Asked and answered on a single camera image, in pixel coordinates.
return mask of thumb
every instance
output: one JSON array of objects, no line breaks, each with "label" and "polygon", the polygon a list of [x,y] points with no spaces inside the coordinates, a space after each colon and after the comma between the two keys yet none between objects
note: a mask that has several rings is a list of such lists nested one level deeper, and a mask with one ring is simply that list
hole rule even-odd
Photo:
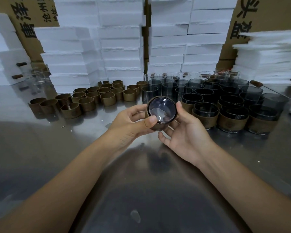
[{"label": "thumb", "polygon": [[185,123],[194,123],[195,120],[197,119],[196,117],[194,117],[193,115],[189,114],[188,112],[186,112],[185,109],[183,109],[182,104],[180,101],[178,101],[176,103],[176,107],[177,107],[177,112],[179,115],[179,122],[185,122]]},{"label": "thumb", "polygon": [[153,127],[156,123],[157,123],[157,118],[156,116],[152,115],[151,117],[148,117],[144,119],[143,121],[133,124],[131,132],[136,135],[139,132],[142,132],[146,129]]}]

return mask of reflective surface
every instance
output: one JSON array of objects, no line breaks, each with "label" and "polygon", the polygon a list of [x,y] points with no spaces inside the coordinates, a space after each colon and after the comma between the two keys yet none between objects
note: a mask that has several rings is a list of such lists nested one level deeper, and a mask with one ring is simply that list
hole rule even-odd
[{"label": "reflective surface", "polygon": [[[291,88],[286,91],[291,97]],[[0,217],[60,172],[136,102],[118,102],[81,117],[33,114],[27,103],[54,98],[51,84],[0,87]],[[291,115],[286,106],[267,137],[217,128],[214,141],[291,198]],[[162,145],[157,132],[136,139],[101,175],[81,208],[76,232],[247,232],[209,181]]]}]

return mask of hand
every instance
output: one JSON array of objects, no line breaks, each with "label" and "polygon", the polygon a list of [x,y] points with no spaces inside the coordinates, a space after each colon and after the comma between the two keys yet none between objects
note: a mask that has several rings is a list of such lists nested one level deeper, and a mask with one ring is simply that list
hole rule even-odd
[{"label": "hand", "polygon": [[177,102],[178,117],[171,122],[164,132],[171,137],[168,139],[159,132],[159,140],[171,148],[177,155],[197,166],[202,155],[214,145],[208,132],[198,118],[186,112]]},{"label": "hand", "polygon": [[117,156],[123,153],[136,138],[154,132],[150,128],[157,123],[157,118],[151,116],[144,119],[146,107],[146,104],[135,105],[121,111],[98,142],[103,142]]}]

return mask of stainless steel tabletop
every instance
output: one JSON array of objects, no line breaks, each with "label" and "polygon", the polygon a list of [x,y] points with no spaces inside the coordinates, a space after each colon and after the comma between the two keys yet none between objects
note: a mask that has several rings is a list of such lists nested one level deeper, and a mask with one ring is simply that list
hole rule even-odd
[{"label": "stainless steel tabletop", "polygon": [[[285,93],[291,97],[290,90]],[[0,217],[60,172],[137,102],[101,105],[72,120],[33,114],[27,103],[54,98],[49,83],[0,86]],[[291,115],[267,136],[209,131],[214,141],[291,198]],[[157,132],[136,139],[101,175],[79,212],[76,232],[247,232],[197,168],[162,145]]]}]

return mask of person's right hand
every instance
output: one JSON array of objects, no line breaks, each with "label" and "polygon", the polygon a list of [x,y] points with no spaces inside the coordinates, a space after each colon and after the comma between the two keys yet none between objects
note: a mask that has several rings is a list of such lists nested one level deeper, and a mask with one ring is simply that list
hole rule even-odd
[{"label": "person's right hand", "polygon": [[193,115],[186,112],[177,102],[178,118],[166,128],[164,132],[171,137],[168,139],[159,132],[159,140],[171,148],[177,155],[191,164],[197,166],[202,155],[206,153],[215,143],[208,132]]}]

